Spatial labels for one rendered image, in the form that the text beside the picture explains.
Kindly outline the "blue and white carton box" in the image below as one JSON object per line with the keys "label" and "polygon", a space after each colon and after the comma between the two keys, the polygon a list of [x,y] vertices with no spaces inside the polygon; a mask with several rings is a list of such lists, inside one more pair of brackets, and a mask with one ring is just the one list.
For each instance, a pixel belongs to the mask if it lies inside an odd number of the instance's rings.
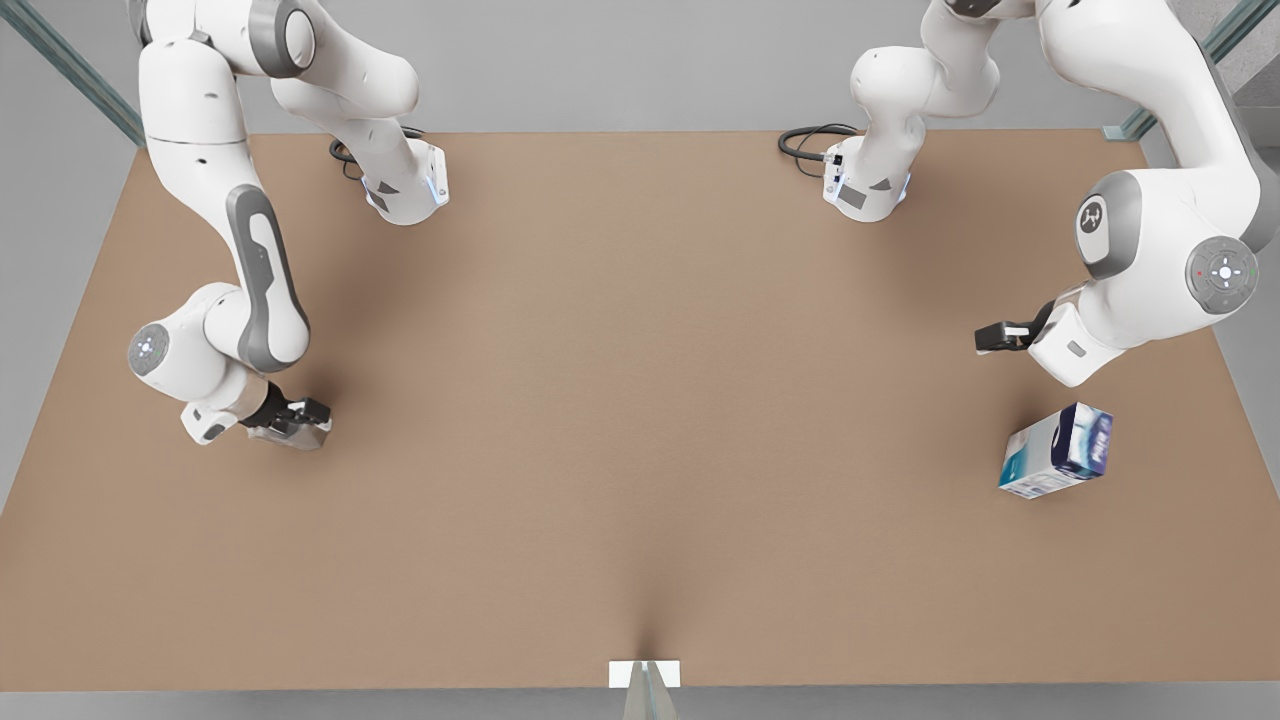
{"label": "blue and white carton box", "polygon": [[1106,473],[1114,415],[1071,404],[1009,437],[998,488],[1037,498]]}

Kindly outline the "silver frame post with white foot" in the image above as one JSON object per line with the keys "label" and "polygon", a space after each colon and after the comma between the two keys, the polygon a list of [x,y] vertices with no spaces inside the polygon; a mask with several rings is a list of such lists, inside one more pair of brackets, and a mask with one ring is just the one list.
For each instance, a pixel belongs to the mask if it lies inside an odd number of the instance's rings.
{"label": "silver frame post with white foot", "polygon": [[608,687],[626,689],[623,720],[680,720],[669,689],[681,685],[678,660],[608,662]]}

